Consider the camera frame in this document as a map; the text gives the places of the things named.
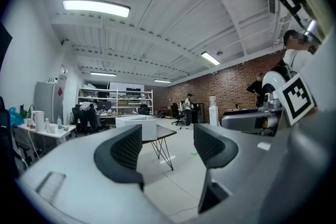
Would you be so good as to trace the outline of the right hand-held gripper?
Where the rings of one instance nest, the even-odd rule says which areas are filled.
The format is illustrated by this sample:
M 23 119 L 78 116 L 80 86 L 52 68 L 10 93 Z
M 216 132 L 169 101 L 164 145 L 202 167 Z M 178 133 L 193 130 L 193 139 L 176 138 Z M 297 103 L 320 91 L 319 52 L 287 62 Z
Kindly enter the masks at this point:
M 314 100 L 300 74 L 296 74 L 278 90 L 281 106 L 231 111 L 224 113 L 221 126 L 234 131 L 259 135 L 275 135 L 284 121 L 292 126 L 313 107 Z

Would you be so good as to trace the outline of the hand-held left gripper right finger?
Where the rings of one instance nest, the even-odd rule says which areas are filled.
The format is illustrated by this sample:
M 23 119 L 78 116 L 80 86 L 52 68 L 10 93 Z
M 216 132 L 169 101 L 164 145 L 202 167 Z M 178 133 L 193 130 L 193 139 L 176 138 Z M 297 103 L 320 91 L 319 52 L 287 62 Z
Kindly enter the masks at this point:
M 227 187 L 212 177 L 211 170 L 227 166 L 237 156 L 238 145 L 204 125 L 195 124 L 194 147 L 206 168 L 198 204 L 198 213 L 201 214 L 232 195 Z

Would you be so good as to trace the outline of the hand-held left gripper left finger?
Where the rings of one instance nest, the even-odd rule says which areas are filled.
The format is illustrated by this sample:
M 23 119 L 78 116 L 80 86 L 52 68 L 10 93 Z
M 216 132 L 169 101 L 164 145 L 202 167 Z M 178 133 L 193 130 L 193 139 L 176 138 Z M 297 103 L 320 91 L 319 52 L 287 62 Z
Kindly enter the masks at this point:
M 109 138 L 94 152 L 97 169 L 115 183 L 137 184 L 142 190 L 144 179 L 137 172 L 142 149 L 142 126 L 130 125 L 110 130 Z

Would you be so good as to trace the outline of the white microwave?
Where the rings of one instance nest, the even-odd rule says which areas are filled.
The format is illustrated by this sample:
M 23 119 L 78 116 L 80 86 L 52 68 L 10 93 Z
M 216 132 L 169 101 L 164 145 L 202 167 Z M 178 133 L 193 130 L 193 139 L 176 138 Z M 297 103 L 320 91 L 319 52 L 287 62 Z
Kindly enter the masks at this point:
M 154 141 L 157 139 L 156 134 L 156 119 L 150 115 L 132 115 L 118 117 L 115 119 L 116 128 L 130 126 L 130 125 L 141 125 L 142 126 L 142 141 Z

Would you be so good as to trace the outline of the white round backpack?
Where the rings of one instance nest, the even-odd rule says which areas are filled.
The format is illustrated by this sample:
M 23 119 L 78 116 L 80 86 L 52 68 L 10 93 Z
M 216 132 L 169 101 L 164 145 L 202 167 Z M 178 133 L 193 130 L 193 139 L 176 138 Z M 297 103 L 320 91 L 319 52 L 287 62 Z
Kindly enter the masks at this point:
M 278 108 L 281 106 L 278 90 L 286 84 L 283 76 L 275 71 L 265 74 L 262 81 L 262 97 L 264 107 Z

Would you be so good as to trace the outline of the white water dispenser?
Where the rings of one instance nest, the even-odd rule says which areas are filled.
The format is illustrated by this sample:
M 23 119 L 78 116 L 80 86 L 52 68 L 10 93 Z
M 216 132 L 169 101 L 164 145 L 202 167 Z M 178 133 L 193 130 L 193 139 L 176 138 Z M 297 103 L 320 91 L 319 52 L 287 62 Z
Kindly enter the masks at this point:
M 211 126 L 218 126 L 218 106 L 215 96 L 209 97 L 209 124 Z

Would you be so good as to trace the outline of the black office chair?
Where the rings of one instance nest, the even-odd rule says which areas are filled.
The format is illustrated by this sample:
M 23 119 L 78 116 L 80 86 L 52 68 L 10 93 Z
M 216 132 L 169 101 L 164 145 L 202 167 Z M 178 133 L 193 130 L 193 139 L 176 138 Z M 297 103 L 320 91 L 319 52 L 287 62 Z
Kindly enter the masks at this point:
M 73 122 L 76 125 L 76 135 L 77 137 L 80 133 L 86 133 L 87 130 L 87 120 L 82 110 L 79 108 L 72 108 Z
M 0 96 L 0 145 L 4 148 L 2 152 L 10 174 L 14 178 L 18 178 L 28 168 L 28 165 L 15 150 L 10 124 L 10 113 L 5 109 L 4 100 Z
M 97 122 L 97 115 L 96 110 L 94 108 L 91 108 L 88 111 L 83 111 L 85 118 L 87 122 L 89 123 L 89 129 L 91 134 L 98 132 L 98 122 Z
M 178 124 L 185 124 L 183 119 L 184 119 L 184 114 L 178 110 L 178 105 L 177 103 L 173 103 L 171 106 L 171 112 L 172 112 L 172 117 L 175 119 L 174 122 L 171 124 L 175 124 L 178 126 Z

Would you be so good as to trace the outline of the light wooden desk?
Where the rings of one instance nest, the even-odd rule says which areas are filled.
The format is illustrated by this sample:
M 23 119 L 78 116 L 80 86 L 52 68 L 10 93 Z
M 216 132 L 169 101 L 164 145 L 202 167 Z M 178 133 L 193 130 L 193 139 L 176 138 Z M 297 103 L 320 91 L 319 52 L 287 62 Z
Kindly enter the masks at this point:
M 101 114 L 99 115 L 99 123 L 103 129 L 114 129 L 116 124 L 116 115 Z

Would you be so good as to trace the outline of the black glass cabinet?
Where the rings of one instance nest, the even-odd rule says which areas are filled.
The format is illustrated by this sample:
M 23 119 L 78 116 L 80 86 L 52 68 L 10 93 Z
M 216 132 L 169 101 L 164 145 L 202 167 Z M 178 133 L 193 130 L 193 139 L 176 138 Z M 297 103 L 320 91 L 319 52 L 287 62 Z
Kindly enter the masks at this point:
M 193 103 L 192 104 L 192 123 L 204 123 L 204 104 Z

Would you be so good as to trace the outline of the white desk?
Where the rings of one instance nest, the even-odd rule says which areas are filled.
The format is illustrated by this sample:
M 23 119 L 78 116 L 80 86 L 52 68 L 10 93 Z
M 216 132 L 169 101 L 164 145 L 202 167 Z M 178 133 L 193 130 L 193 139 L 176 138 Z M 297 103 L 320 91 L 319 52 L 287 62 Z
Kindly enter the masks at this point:
M 24 123 L 14 128 L 14 138 L 17 139 L 19 143 L 28 146 L 27 156 L 32 162 L 34 162 L 35 159 L 40 159 L 41 152 L 47 148 L 46 145 L 43 146 L 43 149 L 38 147 L 35 141 L 36 137 L 41 136 L 43 139 L 46 137 L 51 138 L 53 140 L 52 144 L 56 143 L 56 145 L 59 145 L 65 143 L 67 137 L 76 128 L 75 125 L 63 125 L 59 131 L 57 124 L 51 124 L 50 126 L 55 129 L 54 132 L 47 133 L 45 129 L 38 131 L 32 123 L 30 125 Z

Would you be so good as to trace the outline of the brown wooden table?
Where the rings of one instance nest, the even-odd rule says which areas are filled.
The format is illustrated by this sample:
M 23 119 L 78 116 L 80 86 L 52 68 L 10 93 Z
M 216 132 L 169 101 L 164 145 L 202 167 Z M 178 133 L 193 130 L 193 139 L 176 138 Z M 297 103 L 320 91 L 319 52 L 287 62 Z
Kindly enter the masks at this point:
M 142 144 L 151 144 L 158 159 L 163 159 L 169 166 L 171 171 L 174 170 L 172 164 L 172 157 L 170 156 L 166 138 L 175 135 L 177 131 L 165 128 L 161 125 L 156 125 L 157 138 L 154 140 L 143 141 Z

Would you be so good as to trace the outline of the silver fridge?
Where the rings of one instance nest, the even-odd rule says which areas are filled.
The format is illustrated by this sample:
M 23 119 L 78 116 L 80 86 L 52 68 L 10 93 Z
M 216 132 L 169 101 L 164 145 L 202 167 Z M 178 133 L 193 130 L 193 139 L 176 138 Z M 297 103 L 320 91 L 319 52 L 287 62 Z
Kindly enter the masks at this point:
M 45 118 L 50 123 L 57 124 L 57 117 L 60 116 L 63 122 L 63 100 L 64 91 L 61 96 L 58 95 L 58 83 L 37 82 L 35 85 L 34 106 L 37 111 L 43 111 Z

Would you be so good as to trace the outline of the green potted plant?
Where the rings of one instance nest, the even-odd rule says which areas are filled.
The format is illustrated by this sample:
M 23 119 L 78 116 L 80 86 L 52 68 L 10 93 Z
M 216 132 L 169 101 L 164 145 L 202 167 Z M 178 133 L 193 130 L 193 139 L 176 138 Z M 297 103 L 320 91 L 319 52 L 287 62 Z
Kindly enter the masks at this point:
M 35 109 L 34 105 L 31 105 L 28 110 L 24 109 L 24 105 L 20 105 L 20 115 L 23 118 L 24 124 L 31 124 L 31 112 Z

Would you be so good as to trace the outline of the blue plastic bag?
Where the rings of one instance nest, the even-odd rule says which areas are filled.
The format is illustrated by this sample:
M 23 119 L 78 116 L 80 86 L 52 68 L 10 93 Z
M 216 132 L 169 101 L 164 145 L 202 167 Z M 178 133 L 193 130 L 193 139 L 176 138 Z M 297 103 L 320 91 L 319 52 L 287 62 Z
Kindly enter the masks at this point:
M 17 113 L 15 107 L 11 107 L 8 109 L 9 114 L 10 114 L 10 126 L 11 127 L 16 127 L 20 126 L 24 123 L 23 117 L 21 116 L 20 113 Z

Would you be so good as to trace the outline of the black wall screen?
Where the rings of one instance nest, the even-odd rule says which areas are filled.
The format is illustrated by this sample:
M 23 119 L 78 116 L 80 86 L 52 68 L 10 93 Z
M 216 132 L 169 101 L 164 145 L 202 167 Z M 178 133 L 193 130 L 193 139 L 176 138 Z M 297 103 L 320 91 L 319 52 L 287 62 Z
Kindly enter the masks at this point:
M 0 22 L 0 70 L 2 68 L 3 61 L 5 59 L 5 55 L 8 49 L 9 44 L 12 41 L 12 36 L 4 27 L 4 25 Z

